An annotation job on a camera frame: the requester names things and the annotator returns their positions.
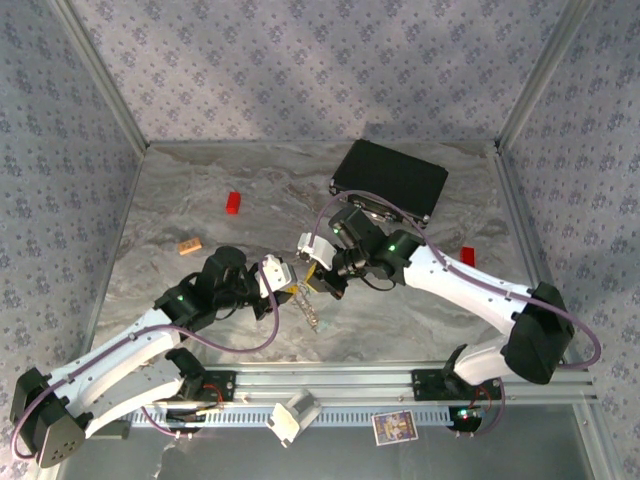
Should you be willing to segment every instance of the black box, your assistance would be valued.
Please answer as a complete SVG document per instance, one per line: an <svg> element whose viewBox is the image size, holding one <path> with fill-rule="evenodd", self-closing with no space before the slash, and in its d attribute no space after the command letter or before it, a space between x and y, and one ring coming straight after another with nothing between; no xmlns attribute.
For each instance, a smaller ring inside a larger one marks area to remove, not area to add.
<svg viewBox="0 0 640 480"><path fill-rule="evenodd" d="M333 174L329 191L375 193L400 207L419 225L433 214L449 172L419 158L410 157L366 140L356 140ZM400 222L402 217L380 203L350 195L347 199L377 220Z"/></svg>

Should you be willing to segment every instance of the marble surface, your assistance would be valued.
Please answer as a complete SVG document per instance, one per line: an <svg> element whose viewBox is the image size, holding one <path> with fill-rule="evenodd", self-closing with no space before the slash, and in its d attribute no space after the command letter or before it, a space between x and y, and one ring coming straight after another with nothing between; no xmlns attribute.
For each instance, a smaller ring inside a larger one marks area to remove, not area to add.
<svg viewBox="0 0 640 480"><path fill-rule="evenodd" d="M331 174L350 143L158 145L149 149L124 230L95 345L130 325L182 277L199 271L220 245L242 249L249 262L266 253L292 262L300 233L309 231L330 199ZM449 170L427 232L458 255L477 250L477 265L511 281L526 282L509 238L489 169L489 143L386 144ZM227 195L242 193L240 214L225 212ZM323 231L330 236L326 222ZM198 236L204 248L180 256L177 244ZM293 304L281 309L280 332L266 350L232 355L190 348L206 363L238 361L444 360L461 343L497 334L487 323L434 295L409 287L379 293L353 282L345 298L312 294L318 333ZM273 317L256 322L250 309L200 333L233 347L260 344Z"/></svg>

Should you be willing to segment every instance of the card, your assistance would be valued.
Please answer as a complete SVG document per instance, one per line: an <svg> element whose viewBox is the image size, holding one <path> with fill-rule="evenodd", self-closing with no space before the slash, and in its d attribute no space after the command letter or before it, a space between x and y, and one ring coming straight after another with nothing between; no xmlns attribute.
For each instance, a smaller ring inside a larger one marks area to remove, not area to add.
<svg viewBox="0 0 640 480"><path fill-rule="evenodd" d="M418 430L412 411L382 413L373 415L371 419L378 446L418 439Z"/></svg>

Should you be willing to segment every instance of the white bracket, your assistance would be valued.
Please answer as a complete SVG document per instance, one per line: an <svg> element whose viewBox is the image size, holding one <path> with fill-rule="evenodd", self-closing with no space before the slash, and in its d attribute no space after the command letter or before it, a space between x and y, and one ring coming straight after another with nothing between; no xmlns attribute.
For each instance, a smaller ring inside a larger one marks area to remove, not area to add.
<svg viewBox="0 0 640 480"><path fill-rule="evenodd" d="M283 290L285 288L291 287L297 281L296 273L293 271L293 268L291 268L286 263L281 262L273 255L267 255L262 260L262 271L267 277L269 287L271 287L271 290L274 292L276 290ZM267 298L267 287L262 281L260 272L256 272L256 280L260 285L260 296L262 298Z"/></svg>
<svg viewBox="0 0 640 480"><path fill-rule="evenodd" d="M291 443L316 419L322 406L307 390L303 390L289 400L286 405L276 403L267 427L276 434L284 448Z"/></svg>
<svg viewBox="0 0 640 480"><path fill-rule="evenodd" d="M313 246L309 246L311 242L311 234L303 233L298 240L298 256L302 258L301 254L312 258L322 265L325 270L331 270L333 268L333 256L337 253L337 250L322 237L318 237L313 240Z"/></svg>

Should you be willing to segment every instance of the patterned wallpaper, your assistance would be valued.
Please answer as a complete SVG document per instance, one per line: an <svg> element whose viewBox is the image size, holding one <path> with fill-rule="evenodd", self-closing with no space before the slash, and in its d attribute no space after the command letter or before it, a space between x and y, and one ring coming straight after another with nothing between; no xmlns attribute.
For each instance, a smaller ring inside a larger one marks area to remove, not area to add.
<svg viewBox="0 0 640 480"><path fill-rule="evenodd" d="M0 17L0 478L16 479L15 381L77 353L137 159L45 2Z"/></svg>
<svg viewBox="0 0 640 480"><path fill-rule="evenodd" d="M509 158L542 258L603 343L594 381L624 468L640 478L640 5L596 5Z"/></svg>
<svg viewBox="0 0 640 480"><path fill-rule="evenodd" d="M148 141L487 139L565 0L73 0Z"/></svg>

